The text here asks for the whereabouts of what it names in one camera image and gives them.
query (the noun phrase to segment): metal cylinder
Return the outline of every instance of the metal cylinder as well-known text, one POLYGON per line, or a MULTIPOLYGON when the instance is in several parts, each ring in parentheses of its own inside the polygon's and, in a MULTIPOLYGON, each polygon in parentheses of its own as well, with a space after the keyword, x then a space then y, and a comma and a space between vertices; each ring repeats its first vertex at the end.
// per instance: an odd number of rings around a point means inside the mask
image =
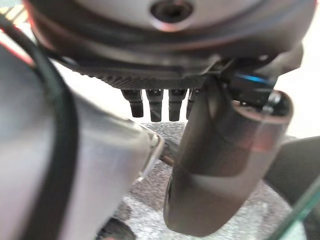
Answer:
POLYGON ((197 237, 220 229, 268 171, 292 114, 284 93, 269 114, 232 101, 217 81, 202 90, 174 161, 167 226, 197 237))

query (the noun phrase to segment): textured surface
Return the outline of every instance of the textured surface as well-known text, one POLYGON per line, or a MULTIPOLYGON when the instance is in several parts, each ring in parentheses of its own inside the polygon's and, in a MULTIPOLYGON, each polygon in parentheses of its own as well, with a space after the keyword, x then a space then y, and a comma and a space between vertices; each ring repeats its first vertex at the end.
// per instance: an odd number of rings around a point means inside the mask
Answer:
POLYGON ((79 72, 82 75, 89 77, 95 77, 109 84, 113 88, 121 90, 142 90, 142 89, 200 89, 204 82, 208 79, 207 76, 192 76, 181 77, 174 75, 172 77, 166 76, 149 76, 140 72, 136 74, 130 72, 128 69, 123 68, 119 71, 107 69, 107 70, 86 70, 81 67, 74 68, 68 64, 64 64, 66 67, 70 67, 75 72, 79 72))
MULTIPOLYGON (((150 123, 147 126, 166 139, 179 143, 184 123, 150 123)), ((126 222, 138 240, 200 239, 169 230, 163 220, 163 202, 171 167, 158 161, 147 178, 137 183, 124 198, 115 217, 126 222)), ((205 240, 263 240, 290 211, 288 204, 270 187, 259 183, 255 192, 222 229, 205 240)), ((285 240, 304 240, 298 225, 285 240)))

